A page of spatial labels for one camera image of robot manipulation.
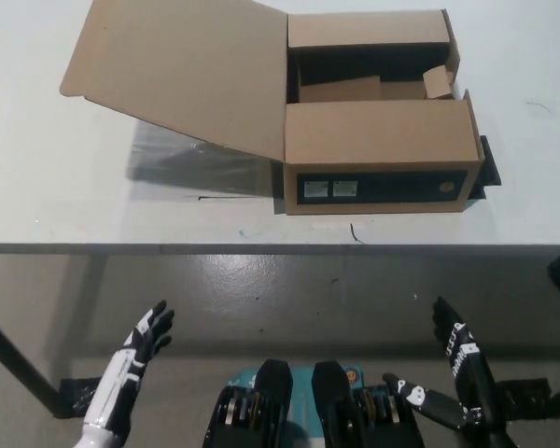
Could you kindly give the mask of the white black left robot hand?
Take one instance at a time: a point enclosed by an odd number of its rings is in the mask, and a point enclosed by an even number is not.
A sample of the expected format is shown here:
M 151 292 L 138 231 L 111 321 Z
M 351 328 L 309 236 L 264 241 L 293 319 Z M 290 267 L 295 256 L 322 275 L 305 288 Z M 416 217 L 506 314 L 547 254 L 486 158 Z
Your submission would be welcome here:
M 122 447 L 148 363 L 167 346 L 175 311 L 166 301 L 150 308 L 110 359 L 85 413 L 77 447 Z

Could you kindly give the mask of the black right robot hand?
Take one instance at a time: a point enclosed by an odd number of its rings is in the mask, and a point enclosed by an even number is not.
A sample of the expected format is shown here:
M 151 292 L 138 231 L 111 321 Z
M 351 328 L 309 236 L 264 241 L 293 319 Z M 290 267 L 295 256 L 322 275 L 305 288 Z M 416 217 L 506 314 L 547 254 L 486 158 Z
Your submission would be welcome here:
M 434 334 L 455 382 L 456 397 L 406 381 L 394 373 L 383 380 L 414 411 L 461 433 L 504 433 L 506 419 L 497 399 L 494 376 L 469 325 L 442 297 L 433 304 Z

